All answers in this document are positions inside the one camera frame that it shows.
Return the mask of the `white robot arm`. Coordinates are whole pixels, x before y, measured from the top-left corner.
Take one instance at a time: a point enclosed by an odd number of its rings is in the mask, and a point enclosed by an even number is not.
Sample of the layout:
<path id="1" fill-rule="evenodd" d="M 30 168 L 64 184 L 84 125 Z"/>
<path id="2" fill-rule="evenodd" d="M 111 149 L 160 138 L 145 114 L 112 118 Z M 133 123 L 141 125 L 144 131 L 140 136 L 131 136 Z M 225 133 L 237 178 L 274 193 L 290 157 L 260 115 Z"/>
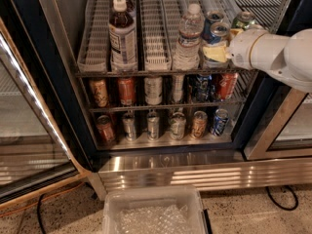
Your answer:
<path id="1" fill-rule="evenodd" d="M 264 29 L 239 30 L 229 44 L 222 41 L 202 50 L 209 62 L 231 60 L 238 68 L 257 69 L 294 89 L 312 92 L 312 29 L 291 37 Z"/>

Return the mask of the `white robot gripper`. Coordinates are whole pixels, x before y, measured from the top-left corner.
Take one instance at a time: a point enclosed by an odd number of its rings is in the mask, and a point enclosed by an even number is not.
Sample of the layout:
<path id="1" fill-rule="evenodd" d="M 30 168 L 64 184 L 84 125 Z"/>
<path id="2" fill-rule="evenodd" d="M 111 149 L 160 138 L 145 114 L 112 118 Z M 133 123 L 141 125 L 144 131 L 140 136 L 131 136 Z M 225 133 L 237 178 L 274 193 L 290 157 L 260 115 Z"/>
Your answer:
<path id="1" fill-rule="evenodd" d="M 255 42 L 268 31 L 264 29 L 231 28 L 230 34 L 235 36 L 230 42 L 228 53 L 236 67 L 251 70 L 251 53 Z M 227 62 L 227 48 L 225 46 L 204 47 L 204 58 L 209 61 Z"/>

